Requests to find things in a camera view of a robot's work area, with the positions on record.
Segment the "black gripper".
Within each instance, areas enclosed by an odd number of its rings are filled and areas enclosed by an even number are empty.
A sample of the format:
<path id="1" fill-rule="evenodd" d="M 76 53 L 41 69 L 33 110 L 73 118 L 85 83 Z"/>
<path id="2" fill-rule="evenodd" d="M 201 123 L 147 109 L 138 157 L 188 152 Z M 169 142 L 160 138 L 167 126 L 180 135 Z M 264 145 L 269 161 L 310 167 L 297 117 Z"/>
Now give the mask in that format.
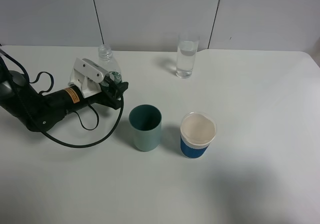
<path id="1" fill-rule="evenodd" d="M 53 110 L 77 111 L 88 105 L 100 104 L 114 110 L 119 109 L 123 93 L 128 89 L 128 82 L 118 83 L 111 78 L 105 78 L 100 85 L 101 92 L 84 98 L 75 85 L 45 95 L 45 103 Z"/>

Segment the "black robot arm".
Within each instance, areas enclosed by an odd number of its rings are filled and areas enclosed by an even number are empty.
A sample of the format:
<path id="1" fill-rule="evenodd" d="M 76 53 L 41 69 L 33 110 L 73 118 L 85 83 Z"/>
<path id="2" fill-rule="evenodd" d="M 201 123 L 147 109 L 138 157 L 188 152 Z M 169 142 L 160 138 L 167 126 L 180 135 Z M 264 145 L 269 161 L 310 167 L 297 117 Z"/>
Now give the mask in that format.
<path id="1" fill-rule="evenodd" d="M 120 98 L 128 82 L 117 81 L 115 74 L 89 59 L 76 59 L 67 88 L 52 92 L 54 78 L 49 75 L 50 87 L 37 92 L 25 68 L 6 52 L 0 53 L 22 70 L 9 71 L 0 62 L 0 105 L 29 131 L 49 131 L 67 115 L 93 104 L 115 110 L 122 107 Z"/>

